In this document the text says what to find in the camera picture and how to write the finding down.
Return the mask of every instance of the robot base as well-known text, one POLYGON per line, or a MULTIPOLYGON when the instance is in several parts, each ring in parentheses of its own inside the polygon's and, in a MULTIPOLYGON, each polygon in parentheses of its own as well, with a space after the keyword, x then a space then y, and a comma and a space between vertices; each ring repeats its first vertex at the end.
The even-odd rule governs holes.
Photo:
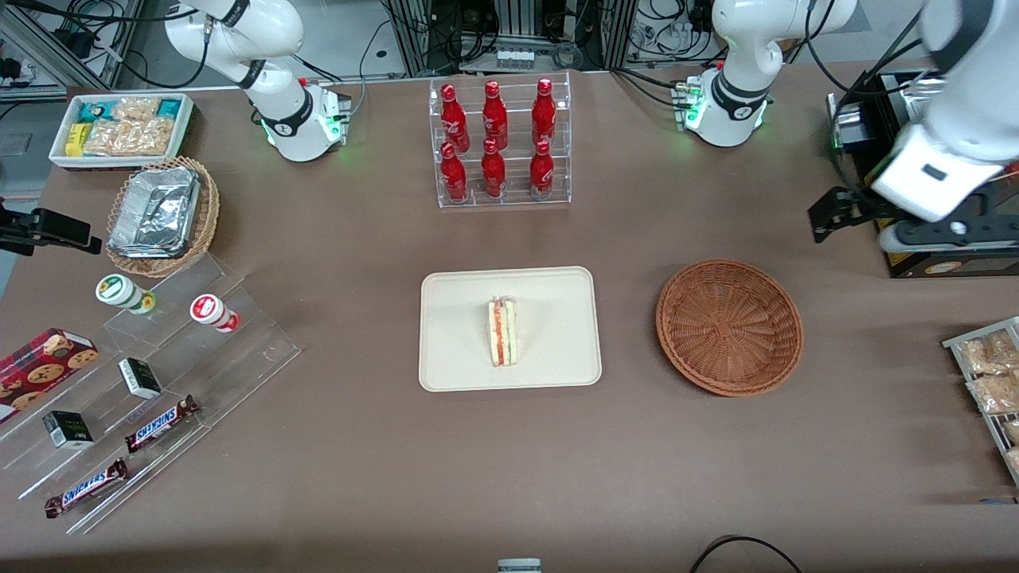
POLYGON ((711 82, 717 73, 717 69, 708 69, 700 75, 691 75, 687 79, 685 93, 673 90, 673 103, 690 106, 676 110, 676 123, 681 132, 693 132, 711 145, 735 147, 747 141, 761 124, 767 102, 763 102, 752 117, 732 119, 711 95, 711 82))
POLYGON ((351 100, 340 100, 335 92, 319 86, 307 86, 305 90, 312 96, 312 113, 298 127, 293 136, 281 137, 273 134, 262 122, 269 143, 279 154, 290 161, 311 161, 321 157, 334 146, 346 145, 346 135, 351 125, 351 100))

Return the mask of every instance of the table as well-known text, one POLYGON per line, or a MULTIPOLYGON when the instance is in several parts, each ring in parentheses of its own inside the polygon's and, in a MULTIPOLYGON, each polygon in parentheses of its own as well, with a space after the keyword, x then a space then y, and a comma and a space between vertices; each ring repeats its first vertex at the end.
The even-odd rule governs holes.
MULTIPOLYGON (((555 212, 436 208, 427 82, 371 85, 351 144, 309 164, 266 145, 239 91, 194 92, 213 252, 307 350, 86 536, 41 536, 42 508, 0 487, 3 569, 675 572, 741 533, 808 571, 1015 570, 1015 511, 975 504, 1014 489, 938 343, 1015 315, 1016 279, 888 279, 868 228, 813 245, 806 210, 836 178, 812 67, 783 72, 736 149, 607 73, 573 81, 574 203, 555 212), (706 394, 658 348, 658 291, 707 257, 799 306, 802 363, 768 395, 706 394), (421 388, 426 275, 557 265, 594 275, 598 383, 421 388)), ((54 169, 42 205, 102 229, 123 177, 54 169)), ((92 293, 107 258, 37 253, 0 301, 0 352, 113 312, 92 293)), ((728 545, 702 571, 743 566, 784 570, 728 545)))

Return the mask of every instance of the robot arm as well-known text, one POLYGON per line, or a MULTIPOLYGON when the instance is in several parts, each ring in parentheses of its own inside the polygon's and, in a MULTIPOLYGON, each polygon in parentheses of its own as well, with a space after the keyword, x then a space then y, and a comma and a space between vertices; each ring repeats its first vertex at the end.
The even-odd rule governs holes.
POLYGON ((1019 157, 1019 1, 929 0, 921 37, 946 81, 896 140, 871 189, 927 221, 952 213, 1019 157))
POLYGON ((856 0, 717 0, 711 19, 729 55, 720 71, 690 77, 683 103, 691 112, 683 115, 681 128, 719 147, 747 141, 783 65, 776 41, 804 38, 808 15, 811 34, 838 30, 855 9, 856 0))
POLYGON ((318 86, 306 86, 282 58, 304 45, 304 24, 286 0, 189 0, 167 15, 166 36, 180 54, 204 61, 245 90, 262 115, 269 142, 291 161, 310 161, 346 140, 350 100, 318 86), (212 18, 212 30, 206 27, 212 18))

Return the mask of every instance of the red bottle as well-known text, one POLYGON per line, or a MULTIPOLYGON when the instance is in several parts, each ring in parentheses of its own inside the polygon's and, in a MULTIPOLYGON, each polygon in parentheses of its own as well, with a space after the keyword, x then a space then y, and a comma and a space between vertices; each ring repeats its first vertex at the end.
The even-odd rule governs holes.
POLYGON ((446 84, 439 93, 442 94, 442 131, 455 146, 457 153, 467 153, 471 149, 471 137, 467 135, 467 114, 457 101, 457 90, 446 84))
POLYGON ((464 163, 457 157, 457 150, 451 143, 442 142, 439 150, 442 152, 439 170, 442 171, 449 201, 463 203, 467 201, 467 171, 464 170, 464 163))
POLYGON ((485 193, 492 199, 499 199, 506 190, 506 163, 499 154, 495 140, 485 140, 485 157, 481 159, 481 171, 485 174, 485 193))
POLYGON ((552 81, 547 77, 538 80, 538 98, 531 108, 531 139, 534 144, 544 138, 552 141, 555 137, 555 102, 552 101, 552 81))
POLYGON ((485 137, 495 140, 498 149, 505 149, 509 145, 509 122, 506 104, 499 96, 498 82, 485 82, 485 108, 481 116, 485 121, 485 137))
POLYGON ((552 169, 555 164, 548 155, 548 140, 542 139, 534 146, 531 158, 531 197, 544 201, 552 194, 552 169))

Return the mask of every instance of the cookie box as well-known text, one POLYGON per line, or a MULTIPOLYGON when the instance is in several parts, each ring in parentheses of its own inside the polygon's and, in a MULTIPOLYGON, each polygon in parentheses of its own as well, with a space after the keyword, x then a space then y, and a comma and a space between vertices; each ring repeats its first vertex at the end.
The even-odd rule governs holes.
POLYGON ((92 341, 50 328, 0 360, 0 423, 98 356, 92 341))

